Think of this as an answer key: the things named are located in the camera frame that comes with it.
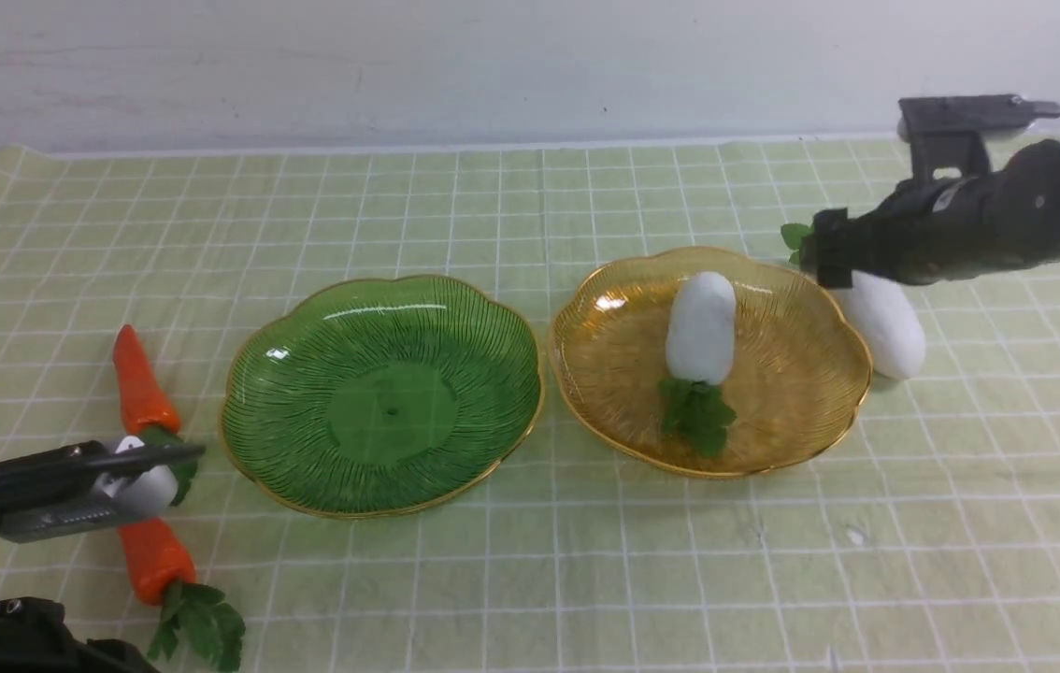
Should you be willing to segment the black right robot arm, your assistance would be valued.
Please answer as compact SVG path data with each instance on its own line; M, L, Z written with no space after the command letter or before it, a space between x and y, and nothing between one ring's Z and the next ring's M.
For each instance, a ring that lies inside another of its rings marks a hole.
M909 179L870 212L787 222L791 264L825 289L906 286L1060 263L1060 103L1017 94L903 98Z

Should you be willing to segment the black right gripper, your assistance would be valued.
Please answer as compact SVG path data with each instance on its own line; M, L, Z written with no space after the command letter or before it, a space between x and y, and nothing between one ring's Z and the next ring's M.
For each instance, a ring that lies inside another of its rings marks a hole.
M802 240L802 272L825 289L865 273L906 286L1015 271L1017 252L991 209L996 178L902 180L860 216L827 208Z

